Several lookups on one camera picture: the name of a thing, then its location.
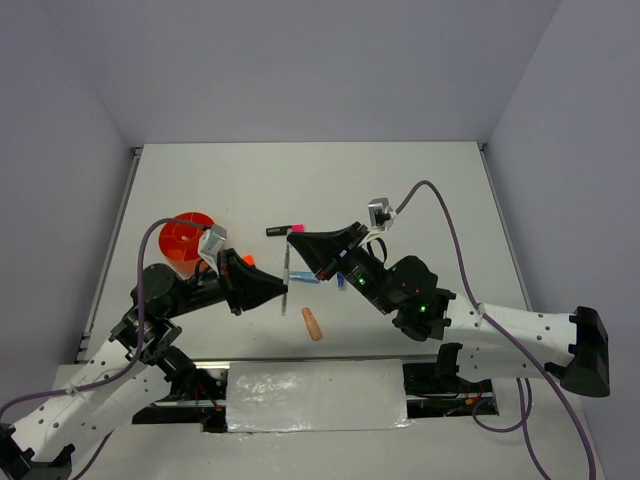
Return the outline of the green clear pen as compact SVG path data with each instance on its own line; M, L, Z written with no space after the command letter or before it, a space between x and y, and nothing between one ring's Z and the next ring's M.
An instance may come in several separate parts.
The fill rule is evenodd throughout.
M288 241L285 242L284 261L283 261L283 284L286 287L286 292L281 299L281 316L286 316L288 306L288 285L290 274L290 245Z

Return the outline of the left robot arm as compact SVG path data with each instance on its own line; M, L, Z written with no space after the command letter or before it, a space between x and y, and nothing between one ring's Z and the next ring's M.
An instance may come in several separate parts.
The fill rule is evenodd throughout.
M41 405L1 427L1 470L9 479L69 479L73 462L148 405L167 397L211 399L222 383L178 347L173 318L225 303L235 315L288 291L284 281L248 264L235 250L217 269L189 279L162 263L142 270L132 307L108 339L62 388L38 394Z

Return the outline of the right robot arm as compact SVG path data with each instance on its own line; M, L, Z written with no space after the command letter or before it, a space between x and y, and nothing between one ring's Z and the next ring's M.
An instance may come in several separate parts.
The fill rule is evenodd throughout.
M505 376L552 378L584 397L611 393L609 335L593 308L549 314L473 302L438 287L437 275L415 255L385 267L359 222L333 232L293 232L287 241L318 280L342 275L392 315L404 335L438 343L435 380L446 391Z

